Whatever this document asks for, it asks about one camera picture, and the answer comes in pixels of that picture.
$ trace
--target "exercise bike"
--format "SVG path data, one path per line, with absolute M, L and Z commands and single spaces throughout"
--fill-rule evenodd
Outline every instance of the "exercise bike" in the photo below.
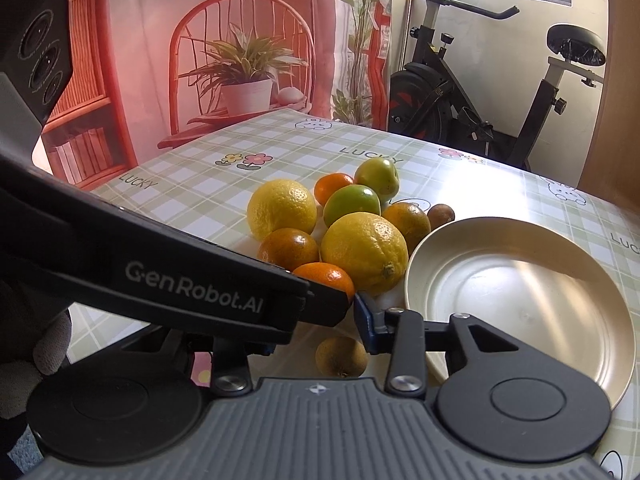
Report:
M 416 139 L 457 148 L 527 169 L 531 152 L 549 112 L 562 114 L 567 102 L 558 97 L 565 71 L 580 75 L 585 85 L 594 87 L 604 78 L 575 65 L 602 66 L 606 61 L 603 41 L 593 32 L 576 25 L 557 24 L 549 28 L 546 44 L 563 59 L 549 57 L 549 68 L 540 82 L 529 113 L 511 146 L 499 146 L 491 123 L 483 121 L 462 85 L 444 61 L 454 38 L 441 34 L 442 46 L 433 45 L 435 22 L 440 6 L 452 6 L 494 20 L 506 20 L 520 12 L 513 6 L 492 12 L 457 0 L 426 0 L 424 23 L 409 32 L 417 40 L 411 62 L 391 76 L 388 130 Z

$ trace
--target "metal plate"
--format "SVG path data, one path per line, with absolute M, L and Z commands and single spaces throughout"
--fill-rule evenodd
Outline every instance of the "metal plate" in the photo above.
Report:
M 636 360 L 631 316 L 604 269 L 570 240 L 508 218 L 446 224 L 414 251 L 407 308 L 424 319 L 478 317 L 593 378 L 616 406 Z M 443 353 L 427 361 L 441 381 Z

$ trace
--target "lemon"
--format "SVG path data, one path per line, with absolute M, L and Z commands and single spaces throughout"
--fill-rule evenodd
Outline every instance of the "lemon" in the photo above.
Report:
M 387 207 L 382 216 L 402 233 L 409 256 L 422 239 L 431 232 L 431 222 L 427 213 L 413 203 L 396 202 Z
M 283 227 L 311 234 L 318 219 L 316 200 L 306 187 L 294 180 L 271 180 L 252 194 L 246 219 L 258 241 Z
M 322 239 L 320 257 L 344 269 L 356 290 L 374 296 L 396 286 L 409 260 L 402 233 L 382 216 L 365 212 L 338 218 Z

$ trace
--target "flower print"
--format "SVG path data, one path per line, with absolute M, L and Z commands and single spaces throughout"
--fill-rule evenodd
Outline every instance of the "flower print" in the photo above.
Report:
M 228 155 L 222 157 L 222 162 L 228 162 L 229 164 L 233 164 L 238 160 L 242 160 L 241 153 L 229 153 Z
M 448 148 L 439 148 L 438 151 L 443 156 L 450 156 L 451 158 L 460 158 L 462 153 L 457 152 L 456 150 L 450 150 Z
M 256 166 L 261 166 L 265 162 L 269 162 L 270 160 L 273 160 L 272 156 L 269 156 L 265 153 L 256 153 L 255 155 L 247 155 L 244 158 L 243 162 L 245 164 L 255 164 Z

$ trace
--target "bike seat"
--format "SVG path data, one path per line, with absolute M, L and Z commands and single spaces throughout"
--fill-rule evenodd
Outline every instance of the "bike seat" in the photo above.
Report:
M 604 42 L 600 37 L 577 25 L 553 25 L 546 34 L 546 46 L 554 54 L 583 65 L 602 66 L 606 61 Z

